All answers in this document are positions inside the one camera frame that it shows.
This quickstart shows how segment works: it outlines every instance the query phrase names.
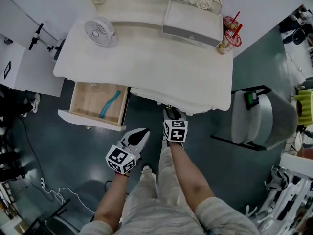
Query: open drawer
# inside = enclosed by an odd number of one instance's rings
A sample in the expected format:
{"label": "open drawer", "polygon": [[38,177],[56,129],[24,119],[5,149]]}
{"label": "open drawer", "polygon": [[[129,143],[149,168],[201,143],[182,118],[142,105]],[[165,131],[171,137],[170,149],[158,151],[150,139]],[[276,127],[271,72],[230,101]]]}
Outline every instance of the open drawer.
{"label": "open drawer", "polygon": [[[108,107],[104,118],[100,118],[103,107],[118,90],[121,94]],[[127,86],[116,84],[76,83],[69,111],[58,110],[58,114],[64,121],[72,124],[123,131],[126,129],[123,122],[128,90]]]}

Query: floor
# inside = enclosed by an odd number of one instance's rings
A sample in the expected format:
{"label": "floor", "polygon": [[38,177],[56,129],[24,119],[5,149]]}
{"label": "floor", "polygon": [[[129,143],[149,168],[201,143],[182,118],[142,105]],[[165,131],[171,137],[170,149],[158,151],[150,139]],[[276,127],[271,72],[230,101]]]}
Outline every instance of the floor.
{"label": "floor", "polygon": [[[281,36],[275,28],[234,59],[232,88],[265,84],[290,100],[291,77],[293,81],[297,80],[297,70],[290,72],[288,69]],[[114,175],[106,165],[105,155],[124,133],[96,127],[87,129],[63,121],[57,110],[69,109],[73,88],[74,82],[65,80],[61,98],[43,95],[38,112],[30,113],[24,121],[49,189],[57,191],[59,187],[69,187],[79,194],[86,206],[95,210],[104,194],[104,183]],[[16,92],[16,96],[22,103],[26,95]],[[268,178],[271,167],[279,163],[284,144],[270,151],[255,152],[211,139],[210,135],[219,131],[222,122],[229,128],[229,122],[225,123],[229,113],[215,110],[188,117],[189,130],[184,147],[205,175],[215,195],[243,212],[245,204],[259,205],[266,198],[264,180]],[[125,124],[127,130],[150,128],[151,136],[142,152],[141,163],[150,162],[157,169],[162,106],[132,95]],[[22,164],[29,170],[26,177],[40,187],[41,173],[20,120],[14,121],[10,136],[21,150]],[[128,192],[138,182],[140,170],[141,165],[131,172]],[[47,201],[46,198],[51,199],[51,195],[40,193],[27,179],[10,184],[16,193],[19,212],[29,223],[38,216],[47,217],[60,206],[57,201]],[[80,229],[90,221],[92,213],[67,189],[61,190],[61,193],[65,199],[71,199],[62,217]]]}

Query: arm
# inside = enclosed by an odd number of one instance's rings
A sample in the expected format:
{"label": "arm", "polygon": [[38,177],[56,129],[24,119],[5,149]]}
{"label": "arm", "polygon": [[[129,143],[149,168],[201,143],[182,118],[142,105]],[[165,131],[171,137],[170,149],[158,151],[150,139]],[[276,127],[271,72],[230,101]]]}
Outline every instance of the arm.
{"label": "arm", "polygon": [[259,235],[247,217],[214,197],[205,177],[179,144],[170,143],[170,147],[187,204],[207,231],[214,234]]}
{"label": "arm", "polygon": [[128,177],[116,174],[114,180],[102,198],[94,215],[95,221],[103,221],[115,232],[119,226],[125,203]]}
{"label": "arm", "polygon": [[203,200],[214,197],[214,193],[203,174],[190,160],[182,146],[171,142],[170,147],[180,187],[187,204],[195,212],[197,206]]}

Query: white cube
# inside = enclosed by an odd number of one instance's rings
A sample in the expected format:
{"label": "white cube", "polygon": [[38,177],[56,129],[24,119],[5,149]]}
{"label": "white cube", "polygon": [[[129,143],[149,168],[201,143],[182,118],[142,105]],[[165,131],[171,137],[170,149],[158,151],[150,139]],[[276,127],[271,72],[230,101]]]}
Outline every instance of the white cube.
{"label": "white cube", "polygon": [[187,121],[165,120],[164,122],[164,135],[169,142],[185,142],[187,132]]}
{"label": "white cube", "polygon": [[112,145],[108,154],[106,155],[108,166],[120,174],[125,174],[134,168],[136,163],[136,156]]}

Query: person's left arm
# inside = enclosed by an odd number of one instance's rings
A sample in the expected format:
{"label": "person's left arm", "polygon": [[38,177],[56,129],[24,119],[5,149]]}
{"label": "person's left arm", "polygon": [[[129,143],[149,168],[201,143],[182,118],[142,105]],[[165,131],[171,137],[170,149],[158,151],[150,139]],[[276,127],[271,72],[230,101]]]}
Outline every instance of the person's left arm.
{"label": "person's left arm", "polygon": [[93,222],[85,225],[80,235],[111,235],[119,227],[125,203],[128,176],[116,174],[107,193],[102,198]]}

